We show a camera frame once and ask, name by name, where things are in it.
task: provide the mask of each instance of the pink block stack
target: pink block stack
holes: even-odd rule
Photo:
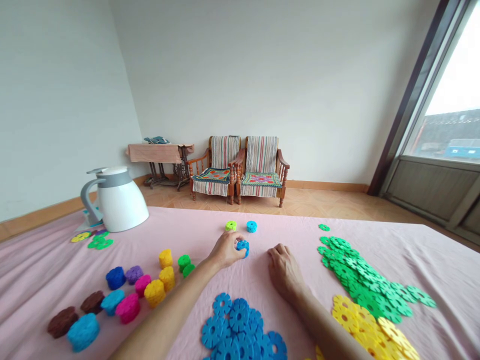
[[[136,293],[128,295],[115,310],[115,315],[120,317],[122,324],[128,324],[133,321],[140,312],[139,296]]]
[[[145,288],[148,284],[152,282],[150,275],[141,276],[135,283],[135,291],[138,294],[138,297],[143,298],[145,296]]]

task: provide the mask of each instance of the white thermos pitcher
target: white thermos pitcher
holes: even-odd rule
[[[88,210],[91,225],[103,220],[106,229],[118,233],[140,225],[149,217],[149,210],[144,196],[129,175],[126,166],[102,167],[88,171],[96,179],[87,182],[80,192],[80,197]],[[97,184],[97,210],[89,198],[90,188]]]

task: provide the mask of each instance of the sky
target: sky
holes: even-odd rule
[[[480,109],[480,0],[463,34],[425,115]]]

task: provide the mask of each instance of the dark brown block stack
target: dark brown block stack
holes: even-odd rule
[[[70,327],[79,319],[73,306],[67,307],[55,315],[48,323],[47,331],[54,338],[58,339],[66,335]]]
[[[85,314],[94,313],[95,315],[101,312],[102,301],[105,299],[104,293],[99,290],[87,297],[80,306]]]

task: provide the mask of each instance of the wooden armchair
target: wooden armchair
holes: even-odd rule
[[[284,206],[290,165],[284,160],[275,136],[247,136],[240,161],[235,162],[238,203],[242,196],[280,198]]]
[[[235,164],[241,161],[240,146],[240,136],[210,136],[205,153],[187,161],[193,201],[197,200],[196,193],[202,193],[228,197],[228,203],[233,205],[237,181]]]

